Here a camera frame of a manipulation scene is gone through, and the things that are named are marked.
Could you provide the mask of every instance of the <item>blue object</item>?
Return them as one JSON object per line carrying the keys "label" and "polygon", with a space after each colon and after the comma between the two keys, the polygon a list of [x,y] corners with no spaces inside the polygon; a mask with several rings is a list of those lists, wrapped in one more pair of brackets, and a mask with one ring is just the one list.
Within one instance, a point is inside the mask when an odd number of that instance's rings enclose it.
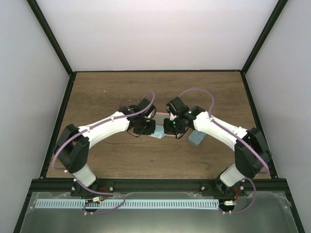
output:
{"label": "blue object", "polygon": [[206,136],[206,133],[194,130],[188,137],[188,141],[190,141],[195,146],[199,146],[200,143],[205,138],[205,136]]}
{"label": "blue object", "polygon": [[149,136],[155,138],[163,138],[165,136],[163,125],[155,125],[155,132]]}

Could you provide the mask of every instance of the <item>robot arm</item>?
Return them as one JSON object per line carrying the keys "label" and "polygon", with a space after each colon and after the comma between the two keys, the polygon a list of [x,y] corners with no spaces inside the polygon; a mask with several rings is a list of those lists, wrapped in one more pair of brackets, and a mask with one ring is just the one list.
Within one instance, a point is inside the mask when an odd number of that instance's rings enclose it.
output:
{"label": "robot arm", "polygon": [[[263,168],[262,163],[244,144],[212,122],[205,109],[198,106],[190,109],[179,97],[176,97],[167,104],[167,110],[171,117],[164,120],[165,133],[177,135],[185,133],[186,128],[191,128],[211,135],[235,152],[235,163],[223,171],[216,179],[216,186],[222,193],[228,192],[230,187],[245,177],[255,177]],[[261,131],[255,128],[246,130],[242,127],[230,125],[214,116],[211,117],[228,131],[244,140],[264,162],[267,163],[270,160],[267,153],[268,145]]]}
{"label": "robot arm", "polygon": [[95,181],[97,178],[87,165],[88,150],[105,138],[131,128],[137,134],[153,134],[156,127],[156,122],[151,119],[156,111],[154,105],[151,105],[149,109],[139,115],[130,116],[145,109],[149,104],[150,102],[147,99],[143,99],[138,105],[120,108],[111,116],[90,125],[80,127],[75,127],[72,124],[68,125],[60,135],[54,147],[54,153],[73,135],[84,132],[64,147],[59,153],[58,159],[66,168],[66,171],[72,174],[84,186],[96,190]]}
{"label": "robot arm", "polygon": [[102,121],[105,121],[107,119],[114,119],[118,116],[124,116],[124,113],[122,112],[115,112],[111,116],[102,119],[100,121],[97,121],[93,124],[86,125],[86,126],[80,126],[79,132],[82,132],[83,130],[88,130],[86,133],[82,134],[84,137],[88,138],[89,141],[89,149],[91,149],[96,143],[104,140],[105,138],[119,132],[126,131],[130,126],[130,121],[124,117],[120,119],[111,120],[105,124],[102,124],[98,127],[95,127],[94,129],[90,130],[90,128]]}

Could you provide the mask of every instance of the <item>red wire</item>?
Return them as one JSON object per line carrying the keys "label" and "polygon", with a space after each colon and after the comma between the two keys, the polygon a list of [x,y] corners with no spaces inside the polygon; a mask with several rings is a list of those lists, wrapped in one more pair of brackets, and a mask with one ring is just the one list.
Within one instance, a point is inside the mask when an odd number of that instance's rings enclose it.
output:
{"label": "red wire", "polygon": [[106,188],[104,188],[104,187],[100,187],[98,190],[103,190],[105,193],[108,193],[108,190]]}
{"label": "red wire", "polygon": [[237,203],[238,203],[239,193],[238,193],[237,188],[233,187],[232,189],[234,190],[234,192],[235,192],[235,194],[236,194],[235,201],[236,201],[236,204],[237,204]]}

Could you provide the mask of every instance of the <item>wooden surface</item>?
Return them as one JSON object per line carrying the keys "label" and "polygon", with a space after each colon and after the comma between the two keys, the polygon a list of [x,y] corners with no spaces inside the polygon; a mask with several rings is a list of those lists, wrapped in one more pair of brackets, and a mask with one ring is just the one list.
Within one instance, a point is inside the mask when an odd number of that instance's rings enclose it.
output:
{"label": "wooden surface", "polygon": [[[71,123],[82,126],[106,118],[119,103],[136,104],[137,98],[149,90],[155,92],[158,112],[165,112],[170,100],[192,87],[212,93],[212,113],[217,118],[247,129],[255,126],[238,72],[90,72],[77,74],[61,132]],[[185,94],[182,100],[189,107],[208,109],[211,104],[207,94],[197,91]],[[122,132],[96,144],[89,151],[87,163],[99,178],[213,179],[234,163],[234,152],[211,136],[196,147],[188,142],[187,135],[176,140],[167,136],[134,138]],[[47,176],[69,174],[50,166]]]}

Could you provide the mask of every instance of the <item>white wall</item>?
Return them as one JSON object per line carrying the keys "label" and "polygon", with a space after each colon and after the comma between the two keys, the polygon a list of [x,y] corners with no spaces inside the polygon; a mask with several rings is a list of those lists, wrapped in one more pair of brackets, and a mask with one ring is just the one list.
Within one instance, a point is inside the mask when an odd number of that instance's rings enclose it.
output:
{"label": "white wall", "polygon": [[68,76],[25,0],[0,1],[0,231],[38,178]]}
{"label": "white wall", "polygon": [[242,69],[277,0],[38,0],[73,70]]}
{"label": "white wall", "polygon": [[247,73],[281,177],[311,232],[311,1],[288,1]]}

